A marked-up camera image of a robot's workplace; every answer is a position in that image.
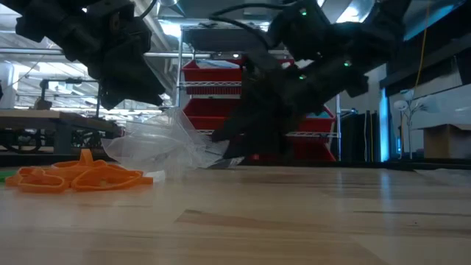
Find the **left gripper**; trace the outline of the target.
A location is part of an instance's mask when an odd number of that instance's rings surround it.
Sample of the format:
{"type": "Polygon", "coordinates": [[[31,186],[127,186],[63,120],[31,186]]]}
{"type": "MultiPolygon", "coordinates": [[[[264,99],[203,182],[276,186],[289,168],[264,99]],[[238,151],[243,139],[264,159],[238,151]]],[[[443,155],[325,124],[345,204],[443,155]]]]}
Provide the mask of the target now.
{"type": "Polygon", "coordinates": [[[40,42],[48,38],[68,60],[80,61],[88,75],[97,80],[110,78],[110,90],[101,88],[101,106],[112,110],[124,99],[162,105],[166,89],[144,59],[136,38],[108,41],[98,35],[87,20],[86,7],[21,7],[15,27],[18,35],[40,42]]]}

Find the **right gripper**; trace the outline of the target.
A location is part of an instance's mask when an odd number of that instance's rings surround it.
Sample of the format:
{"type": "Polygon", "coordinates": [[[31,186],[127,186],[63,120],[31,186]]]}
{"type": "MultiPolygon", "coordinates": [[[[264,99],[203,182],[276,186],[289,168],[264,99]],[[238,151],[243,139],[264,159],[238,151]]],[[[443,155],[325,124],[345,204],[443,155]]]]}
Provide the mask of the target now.
{"type": "Polygon", "coordinates": [[[294,129],[294,120],[277,118],[320,113],[326,102],[343,91],[351,96],[368,91],[368,77],[348,60],[328,60],[304,68],[292,63],[282,68],[262,74],[243,70],[238,113],[211,135],[212,142],[230,141],[224,158],[284,154],[288,150],[286,134],[294,129]]]}

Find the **orange rubber bands heap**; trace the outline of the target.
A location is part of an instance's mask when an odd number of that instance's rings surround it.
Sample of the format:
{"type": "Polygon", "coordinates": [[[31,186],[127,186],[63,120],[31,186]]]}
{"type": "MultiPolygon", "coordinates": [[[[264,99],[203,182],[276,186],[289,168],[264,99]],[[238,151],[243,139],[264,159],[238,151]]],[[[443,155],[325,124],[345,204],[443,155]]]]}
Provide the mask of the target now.
{"type": "Polygon", "coordinates": [[[50,166],[21,167],[5,178],[5,185],[19,191],[39,194],[60,194],[72,191],[113,191],[139,185],[151,186],[154,179],[142,171],[95,160],[89,149],[80,153],[79,160],[54,163],[50,166]]]}

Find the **red plastic bin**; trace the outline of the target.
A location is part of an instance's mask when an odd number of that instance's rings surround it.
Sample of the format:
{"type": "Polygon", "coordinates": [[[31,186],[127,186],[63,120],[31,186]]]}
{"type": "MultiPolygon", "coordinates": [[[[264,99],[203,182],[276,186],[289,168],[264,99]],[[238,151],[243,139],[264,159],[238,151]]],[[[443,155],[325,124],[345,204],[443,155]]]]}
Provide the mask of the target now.
{"type": "Polygon", "coordinates": [[[195,60],[181,69],[180,86],[190,95],[239,95],[241,93],[241,60],[227,60],[239,68],[201,69],[195,60]]]}
{"type": "Polygon", "coordinates": [[[335,116],[327,106],[320,114],[309,113],[298,124],[296,132],[328,133],[331,131],[335,116]]]}
{"type": "Polygon", "coordinates": [[[335,157],[322,138],[293,137],[289,139],[297,160],[335,161],[335,157]]]}
{"type": "Polygon", "coordinates": [[[191,99],[183,112],[195,129],[217,130],[239,105],[239,99],[191,99]]]}

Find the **white folded cloth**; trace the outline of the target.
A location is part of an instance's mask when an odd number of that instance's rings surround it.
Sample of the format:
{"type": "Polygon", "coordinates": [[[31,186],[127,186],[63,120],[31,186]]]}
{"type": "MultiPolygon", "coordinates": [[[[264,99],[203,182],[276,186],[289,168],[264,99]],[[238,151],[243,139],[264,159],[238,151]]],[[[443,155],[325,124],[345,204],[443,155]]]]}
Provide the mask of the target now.
{"type": "Polygon", "coordinates": [[[239,68],[240,65],[227,60],[195,60],[196,66],[201,69],[209,68],[239,68]]]}

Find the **black folded panels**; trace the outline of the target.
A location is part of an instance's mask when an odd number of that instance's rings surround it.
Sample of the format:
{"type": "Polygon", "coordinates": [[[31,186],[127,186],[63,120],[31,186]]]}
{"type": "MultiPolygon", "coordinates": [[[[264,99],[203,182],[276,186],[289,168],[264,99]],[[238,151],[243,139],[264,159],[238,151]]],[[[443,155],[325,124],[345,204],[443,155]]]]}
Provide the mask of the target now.
{"type": "Polygon", "coordinates": [[[341,117],[341,160],[380,162],[380,130],[377,111],[348,113],[341,117]]]}

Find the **white flower-shaped floor lamp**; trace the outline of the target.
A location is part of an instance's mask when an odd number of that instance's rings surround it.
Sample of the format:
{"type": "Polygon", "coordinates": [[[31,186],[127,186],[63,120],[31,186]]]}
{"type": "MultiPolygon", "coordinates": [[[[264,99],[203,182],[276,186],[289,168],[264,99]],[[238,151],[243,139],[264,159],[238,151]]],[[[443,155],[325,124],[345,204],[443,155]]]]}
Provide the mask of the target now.
{"type": "Polygon", "coordinates": [[[394,102],[393,107],[400,112],[400,157],[411,160],[413,158],[412,141],[411,141],[411,125],[415,113],[431,112],[431,98],[429,96],[415,99],[414,89],[405,89],[400,91],[403,99],[394,102]]]}

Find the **cardboard box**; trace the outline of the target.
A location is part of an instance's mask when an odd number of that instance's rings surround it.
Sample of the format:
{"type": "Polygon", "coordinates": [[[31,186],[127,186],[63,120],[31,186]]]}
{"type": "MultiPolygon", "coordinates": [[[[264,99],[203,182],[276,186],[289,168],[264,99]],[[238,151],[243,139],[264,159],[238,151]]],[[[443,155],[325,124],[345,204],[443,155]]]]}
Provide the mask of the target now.
{"type": "Polygon", "coordinates": [[[425,158],[471,159],[471,124],[423,129],[425,158]]]}

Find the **silver air duct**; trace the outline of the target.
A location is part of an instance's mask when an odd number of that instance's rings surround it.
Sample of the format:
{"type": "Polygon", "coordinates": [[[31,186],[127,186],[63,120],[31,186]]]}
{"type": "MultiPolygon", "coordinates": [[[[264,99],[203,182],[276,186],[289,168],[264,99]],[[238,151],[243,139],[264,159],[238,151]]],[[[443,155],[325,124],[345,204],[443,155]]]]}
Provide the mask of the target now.
{"type": "MultiPolygon", "coordinates": [[[[141,16],[152,34],[151,50],[153,52],[172,52],[174,48],[171,45],[171,38],[165,34],[157,19],[157,15],[160,11],[159,0],[142,0],[142,2],[147,4],[146,9],[143,10],[141,16]]],[[[171,58],[149,57],[147,60],[152,65],[157,78],[163,85],[165,94],[171,97],[175,83],[171,73],[171,58]]]]}

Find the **black metal stand frame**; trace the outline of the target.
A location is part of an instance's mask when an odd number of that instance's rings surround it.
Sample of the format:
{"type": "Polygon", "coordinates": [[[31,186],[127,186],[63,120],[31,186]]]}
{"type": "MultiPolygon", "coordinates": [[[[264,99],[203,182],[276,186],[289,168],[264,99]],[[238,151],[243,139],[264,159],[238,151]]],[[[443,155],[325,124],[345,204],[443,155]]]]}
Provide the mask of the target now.
{"type": "Polygon", "coordinates": [[[46,78],[40,81],[40,99],[51,97],[53,100],[76,99],[93,105],[97,110],[101,108],[101,86],[96,80],[69,77],[62,79],[46,78]]]}

